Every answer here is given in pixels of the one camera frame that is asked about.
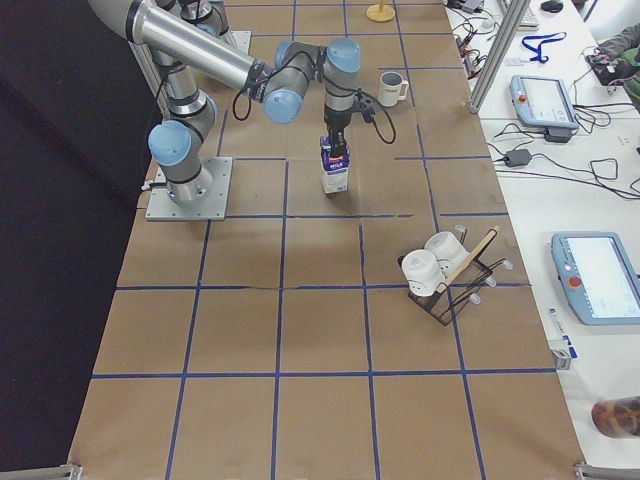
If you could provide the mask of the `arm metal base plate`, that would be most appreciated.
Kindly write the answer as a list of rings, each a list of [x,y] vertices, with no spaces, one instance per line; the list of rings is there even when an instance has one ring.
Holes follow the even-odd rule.
[[[201,158],[201,171],[193,181],[169,182],[158,169],[150,189],[145,218],[148,221],[200,221],[225,219],[233,158]]]
[[[249,54],[251,36],[251,31],[228,30],[226,33],[221,34],[219,36],[219,39],[234,47],[235,49],[243,52],[244,54]]]

